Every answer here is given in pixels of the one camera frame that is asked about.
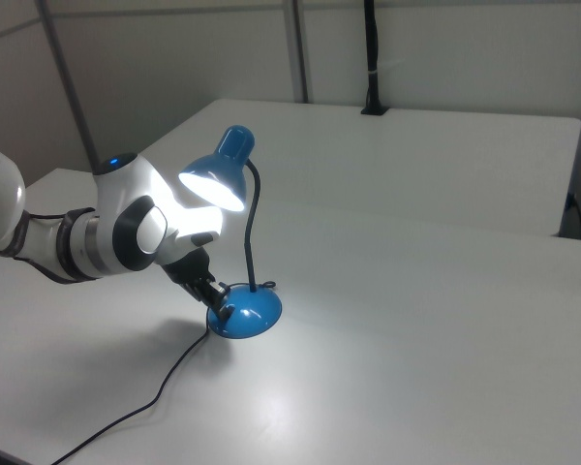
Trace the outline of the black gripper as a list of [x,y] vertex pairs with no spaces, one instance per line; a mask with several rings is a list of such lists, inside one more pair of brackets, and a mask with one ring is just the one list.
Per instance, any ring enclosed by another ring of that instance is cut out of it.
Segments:
[[233,312],[228,304],[230,287],[215,282],[209,264],[209,255],[199,247],[178,261],[164,264],[162,270],[173,283],[188,289],[196,300],[203,302],[219,321],[226,321]]

